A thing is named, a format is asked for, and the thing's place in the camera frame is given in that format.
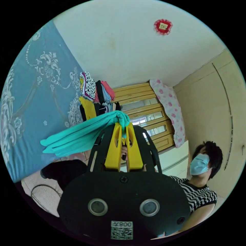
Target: red paper ornament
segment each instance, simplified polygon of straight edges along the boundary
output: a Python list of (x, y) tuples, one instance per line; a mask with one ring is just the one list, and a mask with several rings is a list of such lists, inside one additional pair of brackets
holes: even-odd
[(155, 31), (160, 35), (168, 35), (171, 31), (173, 24), (165, 19), (157, 20), (154, 23)]

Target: pink clothing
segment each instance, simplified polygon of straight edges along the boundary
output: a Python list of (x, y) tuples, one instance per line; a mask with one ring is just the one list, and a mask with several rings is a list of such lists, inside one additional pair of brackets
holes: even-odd
[(99, 98), (98, 98), (98, 94), (97, 94), (97, 88), (96, 88), (96, 93), (95, 93), (95, 99), (93, 101), (94, 103), (99, 103)]
[(101, 81), (102, 85), (104, 86), (106, 92), (110, 95), (112, 101), (115, 100), (115, 92), (112, 88), (108, 85), (107, 81)]

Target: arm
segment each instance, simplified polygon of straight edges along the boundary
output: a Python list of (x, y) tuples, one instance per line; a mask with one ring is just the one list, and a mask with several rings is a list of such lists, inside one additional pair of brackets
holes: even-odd
[[(203, 206), (201, 208), (198, 208), (196, 211), (194, 211), (192, 213), (192, 215), (184, 223), (183, 227), (179, 231), (177, 231), (177, 232), (175, 232), (175, 233), (173, 233), (173, 234), (171, 234), (169, 236), (173, 236), (173, 235), (179, 234), (179, 233), (181, 233), (183, 231), (186, 231), (186, 230), (188, 230), (188, 229), (200, 224), (201, 222), (203, 222), (209, 216), (209, 214), (213, 211), (214, 207), (215, 207), (215, 204), (209, 204), (209, 205)], [(153, 238), (152, 240), (159, 239), (159, 238), (166, 238), (166, 237), (169, 237), (169, 236), (163, 235), (163, 236), (158, 237), (158, 238)]]

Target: black and white checkered shirt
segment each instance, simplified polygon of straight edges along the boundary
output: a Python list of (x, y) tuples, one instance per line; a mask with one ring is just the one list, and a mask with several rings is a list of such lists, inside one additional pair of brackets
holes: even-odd
[(174, 179), (183, 188), (190, 205), (191, 214), (200, 207), (217, 203), (217, 194), (210, 190), (207, 185), (196, 187), (189, 184), (188, 179), (175, 176), (170, 176), (170, 178)]

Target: black pants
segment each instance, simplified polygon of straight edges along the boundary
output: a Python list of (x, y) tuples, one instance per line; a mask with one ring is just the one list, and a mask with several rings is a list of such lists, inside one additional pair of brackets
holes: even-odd
[(43, 175), (58, 182), (64, 191), (65, 187), (76, 177), (86, 172), (87, 165), (81, 160), (53, 162), (42, 169)]

